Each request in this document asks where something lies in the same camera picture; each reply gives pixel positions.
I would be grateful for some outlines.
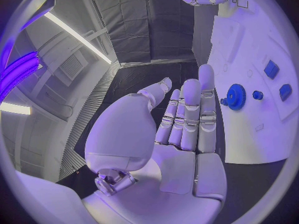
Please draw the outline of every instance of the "light strip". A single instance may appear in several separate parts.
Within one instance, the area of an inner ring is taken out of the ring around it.
[[[70,28],[67,24],[65,24],[63,21],[55,17],[53,14],[47,12],[45,14],[45,17],[49,18],[51,21],[55,22],[58,26],[66,30],[68,33],[70,33],[73,37],[81,41],[85,46],[87,46],[89,49],[91,49],[94,53],[96,53],[98,56],[100,56],[102,59],[104,59],[108,64],[111,64],[111,60],[109,60],[102,52],[100,52],[97,48],[95,48],[92,44],[90,44],[86,39],[84,39],[82,36],[80,36],[76,31],[74,31],[72,28]]]
[[[19,114],[31,114],[31,108],[27,106],[18,106],[9,103],[2,102],[0,105],[0,111],[6,111]]]

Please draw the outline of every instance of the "ribbed surface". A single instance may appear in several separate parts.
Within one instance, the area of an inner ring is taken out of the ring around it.
[[[60,66],[62,71],[71,79],[76,77],[76,74],[83,69],[83,65],[77,59],[77,57],[72,54],[65,62]]]
[[[99,106],[102,104],[106,92],[114,79],[120,64],[118,61],[113,63],[108,71],[103,75],[95,88],[92,90],[90,96],[84,103],[66,142],[63,152],[59,180],[72,174],[75,170],[85,165],[85,160],[79,156],[73,148],[75,147],[79,137],[81,136],[84,128],[95,114]]]

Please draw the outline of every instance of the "blue cube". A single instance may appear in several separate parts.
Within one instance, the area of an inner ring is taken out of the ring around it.
[[[264,69],[264,72],[266,75],[271,78],[272,80],[275,78],[279,71],[278,65],[276,65],[273,61],[269,61],[266,68]]]
[[[281,96],[282,101],[285,101],[292,93],[292,87],[290,84],[284,84],[280,89],[279,89],[279,94]]]

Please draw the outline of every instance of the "cable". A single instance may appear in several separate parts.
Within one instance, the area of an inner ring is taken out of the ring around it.
[[[56,100],[55,98],[53,98],[48,92],[46,92],[46,95],[47,95],[50,99],[54,100],[56,103],[58,103],[58,104],[60,104],[60,105],[63,105],[63,106],[70,107],[70,109],[71,109],[71,115],[70,115],[70,116],[73,115],[74,110],[73,110],[73,107],[72,107],[72,106],[69,106],[69,105],[65,105],[65,104],[63,104],[63,103],[60,103],[58,100]]]

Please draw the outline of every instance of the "purple light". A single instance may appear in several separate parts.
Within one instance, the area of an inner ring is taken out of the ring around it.
[[[31,52],[17,59],[1,73],[0,104],[14,87],[37,70],[39,58],[36,55],[37,52]]]

